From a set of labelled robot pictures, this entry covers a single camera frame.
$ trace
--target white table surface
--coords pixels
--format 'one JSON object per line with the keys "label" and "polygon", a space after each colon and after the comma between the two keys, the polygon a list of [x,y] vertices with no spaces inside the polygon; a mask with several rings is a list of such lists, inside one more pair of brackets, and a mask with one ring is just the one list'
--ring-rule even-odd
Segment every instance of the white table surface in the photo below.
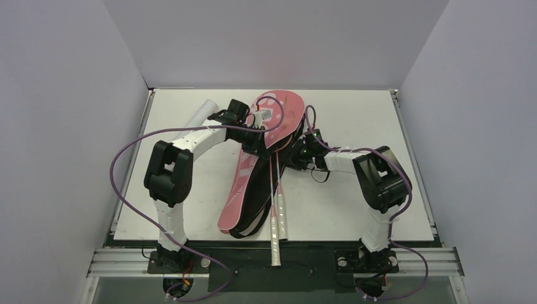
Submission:
{"label": "white table surface", "polygon": [[[251,104],[267,90],[194,90],[158,89],[145,133],[171,127],[183,127],[193,113],[211,99],[220,109],[234,98]],[[433,235],[418,188],[410,156],[397,114],[388,91],[316,91],[293,90],[306,105],[317,109],[317,127],[331,146],[389,146],[414,185],[410,208],[395,223],[396,241],[430,241]],[[151,218],[156,210],[143,186],[153,145],[171,141],[176,133],[159,134],[142,141],[126,198]],[[187,237],[193,240],[236,241],[217,228],[236,169],[240,144],[227,141],[215,146],[194,163],[193,186],[184,204]],[[314,172],[324,179],[323,172]],[[332,173],[324,184],[315,182],[310,172],[287,169],[282,176],[286,196],[287,228],[292,241],[356,241],[360,239],[368,206],[355,175]],[[156,240],[158,230],[123,206],[114,239]],[[270,240],[268,221],[258,234],[244,241]]]}

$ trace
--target white enclosure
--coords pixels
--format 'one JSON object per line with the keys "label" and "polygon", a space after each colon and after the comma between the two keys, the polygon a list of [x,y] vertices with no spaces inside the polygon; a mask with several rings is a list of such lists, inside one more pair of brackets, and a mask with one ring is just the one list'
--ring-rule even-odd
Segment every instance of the white enclosure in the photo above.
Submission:
{"label": "white enclosure", "polygon": [[[220,109],[231,99],[250,103],[266,90],[156,90],[144,133],[182,127],[211,99]],[[389,146],[414,185],[414,200],[394,226],[397,241],[432,241],[421,191],[388,91],[293,90],[317,109],[317,127],[333,146],[378,148]],[[172,141],[176,133],[143,140],[125,197],[156,219],[156,209],[144,185],[149,157],[157,141]],[[215,146],[194,164],[193,186],[183,202],[185,232],[190,240],[234,241],[217,229],[218,217],[231,190],[241,145],[227,141]],[[318,179],[324,178],[319,173]],[[290,241],[357,241],[369,214],[356,175],[332,173],[318,184],[310,172],[287,169],[282,176]],[[158,229],[131,209],[122,208],[114,239],[158,239]],[[270,240],[267,221],[259,233],[244,241]]]}
{"label": "white enclosure", "polygon": [[0,303],[79,299],[148,87],[400,89],[471,301],[535,303],[535,16],[533,0],[2,1]]}

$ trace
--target white racket handle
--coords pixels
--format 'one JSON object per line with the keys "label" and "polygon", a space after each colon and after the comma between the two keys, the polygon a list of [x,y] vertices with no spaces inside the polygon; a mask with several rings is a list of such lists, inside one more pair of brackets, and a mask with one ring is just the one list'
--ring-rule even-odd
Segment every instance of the white racket handle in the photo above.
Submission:
{"label": "white racket handle", "polygon": [[270,217],[270,251],[272,257],[271,266],[281,266],[280,244],[278,240],[278,221],[276,216]]}
{"label": "white racket handle", "polygon": [[278,185],[278,193],[276,196],[276,208],[278,217],[278,237],[280,240],[287,240],[287,220],[285,215],[285,196],[284,191]]}

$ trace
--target white wall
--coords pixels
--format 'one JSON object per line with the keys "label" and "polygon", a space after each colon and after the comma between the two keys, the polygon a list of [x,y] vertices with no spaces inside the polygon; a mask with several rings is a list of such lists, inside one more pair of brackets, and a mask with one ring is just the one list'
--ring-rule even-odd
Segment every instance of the white wall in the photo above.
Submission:
{"label": "white wall", "polygon": [[451,0],[401,87],[440,236],[472,303],[536,303],[537,5]]}
{"label": "white wall", "polygon": [[78,300],[146,97],[100,0],[1,1],[0,303]]}
{"label": "white wall", "polygon": [[150,87],[401,86],[448,0],[104,0]]}

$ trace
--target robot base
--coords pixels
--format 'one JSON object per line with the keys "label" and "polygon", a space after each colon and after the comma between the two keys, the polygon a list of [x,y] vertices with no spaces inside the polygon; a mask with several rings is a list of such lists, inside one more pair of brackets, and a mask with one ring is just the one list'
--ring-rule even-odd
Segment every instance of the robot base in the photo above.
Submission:
{"label": "robot base", "polygon": [[337,274],[378,274],[381,272],[397,273],[397,257],[390,247],[381,251],[369,252],[359,242],[357,250],[334,251]]}
{"label": "robot base", "polygon": [[149,256],[148,273],[149,274],[181,274],[185,272],[192,261],[191,274],[209,273],[209,265],[203,267],[200,256],[193,255],[186,250],[169,251],[158,245],[156,251],[152,251]]}

